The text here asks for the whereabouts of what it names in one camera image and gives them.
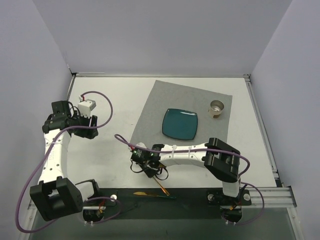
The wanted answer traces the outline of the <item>gold fork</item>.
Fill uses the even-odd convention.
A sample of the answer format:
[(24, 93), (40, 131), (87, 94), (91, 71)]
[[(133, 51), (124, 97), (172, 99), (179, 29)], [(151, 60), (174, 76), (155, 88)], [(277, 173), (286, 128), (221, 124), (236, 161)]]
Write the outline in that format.
[(154, 176), (153, 179), (155, 180), (155, 182), (157, 183), (157, 185), (160, 187), (160, 189), (163, 191), (163, 193), (166, 196), (170, 196), (170, 193), (161, 185), (161, 183), (158, 181), (158, 179)]

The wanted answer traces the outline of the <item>gold knife teal handle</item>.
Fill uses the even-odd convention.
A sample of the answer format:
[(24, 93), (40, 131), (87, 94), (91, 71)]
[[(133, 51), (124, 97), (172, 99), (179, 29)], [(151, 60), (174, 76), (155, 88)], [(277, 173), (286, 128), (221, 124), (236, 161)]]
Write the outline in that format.
[(147, 192), (142, 192), (142, 191), (136, 191), (133, 193), (136, 196), (144, 196), (144, 197), (153, 197), (153, 198), (162, 198), (162, 199), (170, 199), (170, 200), (175, 200), (175, 196), (170, 196), (170, 195), (159, 195), (156, 193), (147, 193)]

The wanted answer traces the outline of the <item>teal square plate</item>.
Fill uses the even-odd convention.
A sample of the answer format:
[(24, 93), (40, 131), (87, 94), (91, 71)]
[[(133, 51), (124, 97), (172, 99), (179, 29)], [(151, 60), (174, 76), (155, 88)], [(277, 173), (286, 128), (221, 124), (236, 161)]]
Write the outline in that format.
[(191, 141), (198, 129), (198, 114), (196, 112), (168, 108), (162, 120), (162, 134), (171, 139)]

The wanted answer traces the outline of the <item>grey cloth placemat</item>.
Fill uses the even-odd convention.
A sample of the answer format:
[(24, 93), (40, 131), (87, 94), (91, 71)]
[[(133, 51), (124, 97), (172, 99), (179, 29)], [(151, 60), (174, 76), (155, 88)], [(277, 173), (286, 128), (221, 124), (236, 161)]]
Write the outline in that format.
[[(212, 101), (221, 101), (224, 109), (218, 118), (208, 113)], [(227, 142), (233, 97), (215, 91), (199, 89), (157, 80), (143, 107), (130, 143), (190, 146), (206, 143), (209, 138)], [(198, 126), (193, 140), (177, 140), (163, 135), (162, 122), (167, 109), (197, 113)]]

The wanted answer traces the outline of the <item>white steel cup brown band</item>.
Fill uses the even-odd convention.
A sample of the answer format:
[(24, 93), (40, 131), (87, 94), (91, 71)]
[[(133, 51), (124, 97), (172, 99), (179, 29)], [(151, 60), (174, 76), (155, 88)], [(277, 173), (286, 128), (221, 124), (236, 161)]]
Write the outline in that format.
[(223, 110), (225, 108), (225, 105), (220, 100), (213, 100), (210, 103), (210, 106), (208, 108), (208, 114), (212, 119), (219, 118), (222, 114)]

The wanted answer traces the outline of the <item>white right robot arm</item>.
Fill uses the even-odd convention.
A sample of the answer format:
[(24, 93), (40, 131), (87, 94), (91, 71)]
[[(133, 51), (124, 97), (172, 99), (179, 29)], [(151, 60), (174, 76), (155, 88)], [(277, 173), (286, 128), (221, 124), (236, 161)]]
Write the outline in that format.
[(223, 201), (233, 204), (240, 197), (240, 151), (224, 141), (211, 137), (199, 145), (178, 146), (155, 144), (145, 153), (142, 166), (147, 170), (175, 165), (206, 168), (222, 182)]

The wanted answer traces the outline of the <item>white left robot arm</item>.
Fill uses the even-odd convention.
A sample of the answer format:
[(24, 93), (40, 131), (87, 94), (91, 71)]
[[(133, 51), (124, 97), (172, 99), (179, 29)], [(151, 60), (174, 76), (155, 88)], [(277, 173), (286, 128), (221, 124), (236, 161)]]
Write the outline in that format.
[(31, 186), (30, 197), (45, 221), (79, 213), (84, 201), (95, 206), (102, 193), (94, 179), (72, 183), (67, 177), (68, 147), (72, 136), (93, 139), (98, 118), (92, 115), (96, 102), (83, 100), (77, 106), (67, 100), (51, 104), (52, 114), (42, 126), (47, 158), (42, 165), (38, 184)]

